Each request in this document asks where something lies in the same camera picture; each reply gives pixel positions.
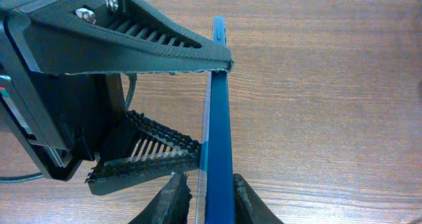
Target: metal screw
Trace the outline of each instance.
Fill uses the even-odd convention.
[[[94,12],[91,11],[91,10],[88,10],[88,9],[85,9],[85,8],[79,8],[75,11],[75,13],[79,18],[84,19],[91,24],[95,24],[95,22],[97,21],[95,19]]]
[[[117,0],[104,0],[107,4],[107,8],[111,10],[112,12],[117,11],[119,8],[119,2]]]

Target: black cable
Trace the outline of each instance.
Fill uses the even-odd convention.
[[[127,91],[126,101],[125,101],[125,107],[126,110],[129,109],[129,106],[131,106],[133,94],[135,93],[135,87],[136,87],[136,73],[131,73],[127,75],[129,77],[129,90]]]
[[[44,177],[42,173],[35,173],[31,175],[21,175],[18,177],[0,177],[0,184],[32,181],[34,179],[39,179],[42,177]]]

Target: blue plastic strip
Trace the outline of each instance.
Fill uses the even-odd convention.
[[[226,45],[224,18],[214,17],[213,40]],[[229,92],[226,72],[213,72],[205,223],[235,223]]]

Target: wood grain surface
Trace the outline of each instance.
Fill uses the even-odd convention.
[[[226,18],[233,169],[281,220],[420,222],[421,0],[146,1],[208,38]],[[199,139],[205,78],[139,76],[132,108]],[[10,133],[0,148],[1,175],[37,171]],[[0,185],[0,222],[126,223],[167,181],[93,196],[93,165],[69,182]]]

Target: ridged rubber pad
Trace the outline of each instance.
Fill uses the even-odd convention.
[[[128,111],[126,115],[109,133],[101,160],[85,181],[93,194],[109,194],[172,172],[198,169],[201,144],[197,140],[136,111]],[[123,146],[122,142],[136,145]],[[115,155],[124,147],[131,148],[121,153],[126,156],[118,155],[117,159],[106,156]]]

